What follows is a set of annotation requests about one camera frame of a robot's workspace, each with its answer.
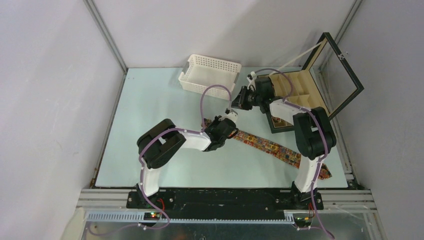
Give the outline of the white perforated plastic basket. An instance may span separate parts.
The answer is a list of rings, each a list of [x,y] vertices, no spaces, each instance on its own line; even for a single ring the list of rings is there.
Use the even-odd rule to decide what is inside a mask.
[[[222,85],[225,88],[211,88],[206,95],[228,100],[228,92],[234,90],[241,68],[242,65],[237,62],[192,54],[184,65],[178,81],[184,90],[198,94],[203,94],[211,85]]]

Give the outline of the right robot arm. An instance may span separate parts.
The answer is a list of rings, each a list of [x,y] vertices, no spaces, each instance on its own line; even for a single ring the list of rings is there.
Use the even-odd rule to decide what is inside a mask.
[[[316,188],[321,165],[337,142],[327,112],[320,106],[308,108],[290,102],[287,97],[277,96],[269,77],[250,73],[247,80],[249,84],[241,88],[231,107],[246,111],[259,107],[263,113],[293,126],[301,160],[294,180],[297,191],[291,194],[290,201],[295,208],[304,209],[311,202],[309,193]]]

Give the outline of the colourful patterned tie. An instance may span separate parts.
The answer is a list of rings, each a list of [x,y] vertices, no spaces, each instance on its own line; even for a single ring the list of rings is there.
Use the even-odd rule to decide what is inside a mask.
[[[294,150],[291,150],[285,146],[282,146],[278,143],[275,143],[271,140],[253,135],[251,133],[248,133],[242,130],[238,130],[236,134],[234,131],[232,134],[233,134],[233,137],[231,138],[232,140],[239,141],[261,152],[267,153],[275,157],[276,159],[281,160],[282,162],[290,166],[293,166],[297,169],[300,168],[301,156],[302,156],[300,153]]]

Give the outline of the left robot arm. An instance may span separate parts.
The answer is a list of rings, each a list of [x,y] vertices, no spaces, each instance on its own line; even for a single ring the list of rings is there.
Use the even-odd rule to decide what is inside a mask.
[[[142,167],[138,201],[145,208],[156,206],[161,168],[180,149],[211,152],[223,147],[227,139],[238,133],[237,119],[238,114],[234,111],[224,116],[219,115],[203,131],[198,132],[178,128],[171,119],[166,118],[139,137],[136,145]]]

